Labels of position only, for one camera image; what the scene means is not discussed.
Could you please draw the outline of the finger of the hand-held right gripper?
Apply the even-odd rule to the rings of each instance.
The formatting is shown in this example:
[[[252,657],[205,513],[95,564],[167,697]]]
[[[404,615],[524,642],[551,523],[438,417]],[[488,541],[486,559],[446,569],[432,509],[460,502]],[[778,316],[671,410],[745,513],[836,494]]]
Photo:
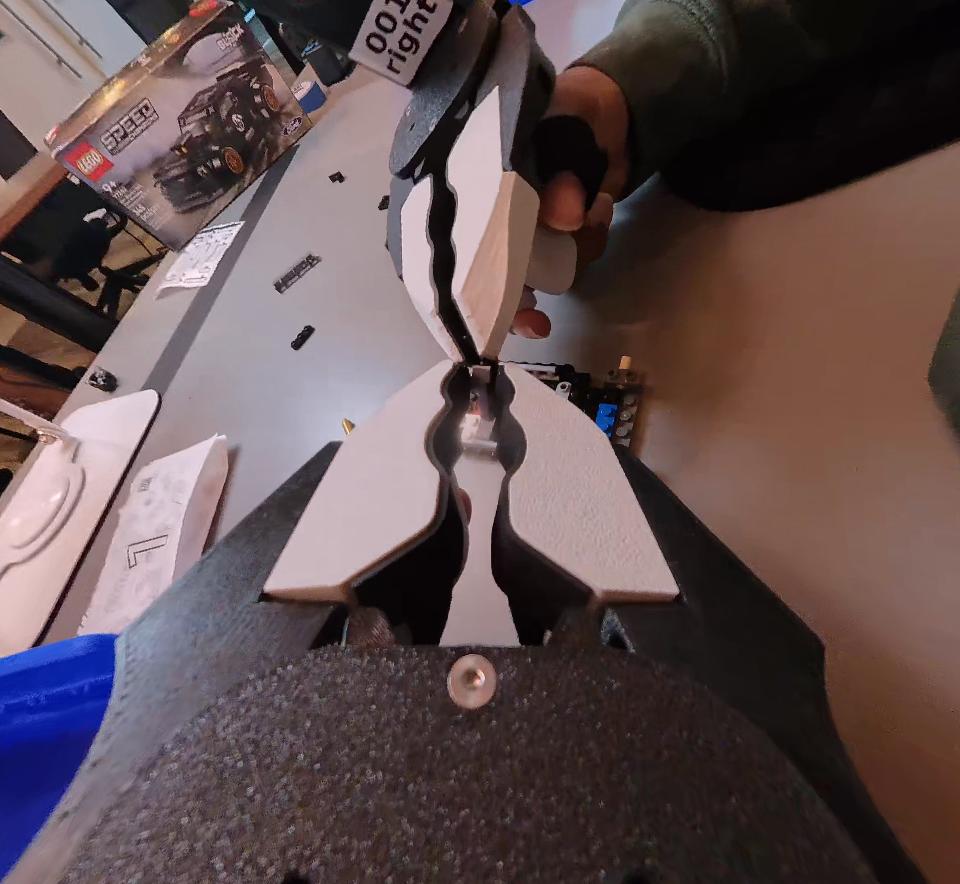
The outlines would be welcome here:
[[[480,363],[452,295],[455,207],[445,171],[435,169],[413,185],[399,212],[401,274],[415,310],[447,357]]]
[[[503,162],[501,87],[470,115],[447,162],[455,196],[451,295],[474,348],[498,359],[522,300],[538,193]]]

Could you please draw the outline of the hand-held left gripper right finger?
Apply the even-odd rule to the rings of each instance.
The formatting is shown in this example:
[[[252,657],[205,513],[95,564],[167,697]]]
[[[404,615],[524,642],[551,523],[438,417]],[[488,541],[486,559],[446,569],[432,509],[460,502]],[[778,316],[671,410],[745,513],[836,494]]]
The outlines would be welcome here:
[[[671,602],[680,593],[618,453],[591,419],[516,364],[495,381],[504,470],[491,569],[528,608]]]

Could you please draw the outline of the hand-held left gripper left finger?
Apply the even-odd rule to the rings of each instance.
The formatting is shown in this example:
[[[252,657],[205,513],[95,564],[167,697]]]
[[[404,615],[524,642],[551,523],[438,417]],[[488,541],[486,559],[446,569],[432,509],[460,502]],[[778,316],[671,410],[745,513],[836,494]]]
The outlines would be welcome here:
[[[438,364],[345,437],[267,578],[276,600],[345,603],[438,531],[456,497],[471,369]]]

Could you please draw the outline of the black lego car chassis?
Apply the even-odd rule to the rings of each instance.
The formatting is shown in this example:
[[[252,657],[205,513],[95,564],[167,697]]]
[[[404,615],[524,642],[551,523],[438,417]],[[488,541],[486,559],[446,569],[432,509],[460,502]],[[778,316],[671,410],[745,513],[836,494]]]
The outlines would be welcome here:
[[[613,445],[632,450],[641,423],[644,386],[630,355],[623,355],[615,369],[600,377],[570,363],[516,365],[584,412]]]

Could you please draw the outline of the person's right forearm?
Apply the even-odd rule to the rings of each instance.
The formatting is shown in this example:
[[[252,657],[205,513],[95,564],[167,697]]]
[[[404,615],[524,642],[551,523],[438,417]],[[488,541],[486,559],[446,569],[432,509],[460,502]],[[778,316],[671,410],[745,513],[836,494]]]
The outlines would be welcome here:
[[[576,65],[625,99],[626,194],[759,210],[958,142],[959,0],[626,0]]]

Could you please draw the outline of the black lego grille piece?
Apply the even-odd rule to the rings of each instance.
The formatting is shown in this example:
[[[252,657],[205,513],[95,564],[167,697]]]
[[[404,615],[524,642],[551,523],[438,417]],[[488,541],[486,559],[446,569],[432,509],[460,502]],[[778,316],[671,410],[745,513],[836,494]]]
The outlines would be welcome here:
[[[303,279],[311,270],[322,263],[322,258],[318,254],[308,253],[295,265],[289,268],[279,278],[273,282],[273,287],[278,294],[285,294],[297,282]]]

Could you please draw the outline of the lego set cardboard box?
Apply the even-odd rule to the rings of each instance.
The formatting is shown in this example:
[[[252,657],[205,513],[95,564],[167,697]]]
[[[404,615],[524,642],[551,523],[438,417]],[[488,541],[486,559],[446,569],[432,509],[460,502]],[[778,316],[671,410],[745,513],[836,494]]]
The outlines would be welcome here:
[[[45,143],[109,209],[180,251],[311,128],[243,9],[201,0]]]

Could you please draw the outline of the person's right hand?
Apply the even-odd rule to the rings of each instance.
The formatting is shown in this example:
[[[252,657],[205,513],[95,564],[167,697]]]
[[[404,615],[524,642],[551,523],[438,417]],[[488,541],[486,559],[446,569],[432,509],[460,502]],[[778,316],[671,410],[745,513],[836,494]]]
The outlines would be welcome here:
[[[570,172],[559,173],[540,195],[538,221],[572,235],[577,245],[575,276],[581,278],[606,249],[615,204],[630,176],[629,108],[615,81],[593,67],[577,65],[558,76],[547,115],[571,116],[587,123],[607,156],[606,175],[591,207],[586,207],[582,183]]]

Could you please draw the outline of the white printed paper bag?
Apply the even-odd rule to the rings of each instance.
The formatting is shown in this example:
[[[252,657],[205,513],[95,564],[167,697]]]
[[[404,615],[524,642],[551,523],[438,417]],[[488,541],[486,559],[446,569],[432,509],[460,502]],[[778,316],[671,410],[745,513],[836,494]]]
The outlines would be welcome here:
[[[204,554],[230,470],[225,435],[156,459],[130,484],[79,636],[119,635]]]

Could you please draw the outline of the small white printed sheet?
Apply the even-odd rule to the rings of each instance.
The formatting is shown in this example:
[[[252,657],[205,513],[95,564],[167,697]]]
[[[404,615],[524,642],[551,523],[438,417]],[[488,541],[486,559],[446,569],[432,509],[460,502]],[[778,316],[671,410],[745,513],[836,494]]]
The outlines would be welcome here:
[[[158,294],[206,287],[223,257],[246,222],[236,221],[209,227],[197,234],[178,254],[160,285]]]

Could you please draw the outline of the white book stand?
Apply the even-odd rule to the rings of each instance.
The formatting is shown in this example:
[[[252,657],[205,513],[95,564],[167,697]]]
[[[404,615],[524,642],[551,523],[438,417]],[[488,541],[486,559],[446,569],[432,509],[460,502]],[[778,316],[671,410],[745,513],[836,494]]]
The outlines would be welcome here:
[[[157,391],[142,390],[53,422],[2,400],[2,413],[38,438],[30,467],[3,499],[3,658],[42,637],[160,407]]]

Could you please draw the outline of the black office chair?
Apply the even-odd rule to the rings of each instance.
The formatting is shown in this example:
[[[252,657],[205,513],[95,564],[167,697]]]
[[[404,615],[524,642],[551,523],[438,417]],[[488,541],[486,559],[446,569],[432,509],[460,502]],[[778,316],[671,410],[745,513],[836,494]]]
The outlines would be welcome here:
[[[124,294],[137,296],[164,256],[135,235],[136,229],[125,214],[106,207],[93,190],[68,176],[3,238],[2,253],[49,284],[76,284],[96,293],[95,309],[117,321]],[[146,256],[111,266],[109,254],[124,235]]]

